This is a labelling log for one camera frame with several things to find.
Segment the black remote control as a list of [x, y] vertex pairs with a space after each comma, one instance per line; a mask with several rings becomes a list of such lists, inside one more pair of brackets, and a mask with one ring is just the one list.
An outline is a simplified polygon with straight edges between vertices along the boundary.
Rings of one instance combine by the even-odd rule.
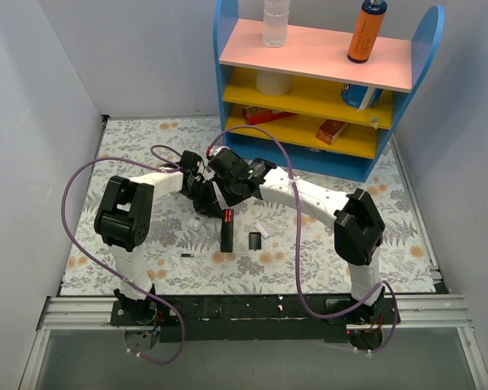
[[233, 252], [233, 221], [231, 223], [225, 223], [224, 217], [221, 222], [220, 230], [220, 252], [232, 253]]

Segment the white battery cover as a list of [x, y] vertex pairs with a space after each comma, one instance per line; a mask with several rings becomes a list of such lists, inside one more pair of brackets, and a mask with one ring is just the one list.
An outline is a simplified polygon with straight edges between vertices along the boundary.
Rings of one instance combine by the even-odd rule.
[[263, 223], [256, 222], [255, 227], [264, 239], [268, 239], [271, 236], [271, 232], [268, 230], [268, 228]]

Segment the black battery cover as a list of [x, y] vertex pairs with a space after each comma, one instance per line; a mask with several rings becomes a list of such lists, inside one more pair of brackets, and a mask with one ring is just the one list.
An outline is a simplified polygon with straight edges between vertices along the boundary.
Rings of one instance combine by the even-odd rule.
[[250, 232], [248, 236], [248, 246], [250, 250], [262, 249], [262, 235], [260, 232]]

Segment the white remote control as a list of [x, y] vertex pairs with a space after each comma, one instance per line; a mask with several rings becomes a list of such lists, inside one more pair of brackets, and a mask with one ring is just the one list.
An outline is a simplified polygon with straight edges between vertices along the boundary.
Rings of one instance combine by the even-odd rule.
[[204, 224], [205, 219], [199, 216], [194, 216], [190, 218], [187, 222], [187, 228], [193, 231], [198, 231], [200, 227]]

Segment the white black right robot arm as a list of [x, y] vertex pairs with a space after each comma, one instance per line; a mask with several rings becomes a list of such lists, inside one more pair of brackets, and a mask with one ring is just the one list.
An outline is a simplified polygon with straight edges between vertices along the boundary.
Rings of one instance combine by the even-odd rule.
[[228, 205], [255, 197], [291, 207], [298, 216], [311, 216], [333, 229], [335, 252], [350, 271], [351, 306], [327, 319], [350, 314], [370, 323], [379, 316], [384, 288], [378, 257], [386, 226], [368, 192], [326, 189], [262, 158], [248, 163], [225, 146], [208, 149], [207, 159]]

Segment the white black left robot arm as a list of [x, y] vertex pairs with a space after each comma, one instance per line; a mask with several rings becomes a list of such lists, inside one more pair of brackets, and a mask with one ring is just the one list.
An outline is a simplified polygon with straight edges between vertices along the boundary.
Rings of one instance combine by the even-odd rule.
[[160, 172], [132, 179], [114, 175], [107, 182], [94, 230], [109, 247], [117, 272], [143, 290], [139, 292], [122, 283], [114, 291], [121, 309], [138, 324], [147, 325], [157, 316], [156, 304], [146, 295], [155, 289], [142, 254], [142, 244], [150, 231], [153, 202], [179, 193], [193, 202], [199, 215], [219, 219], [224, 215], [213, 183], [200, 171], [202, 163], [201, 156], [185, 151], [178, 164], [167, 164]]

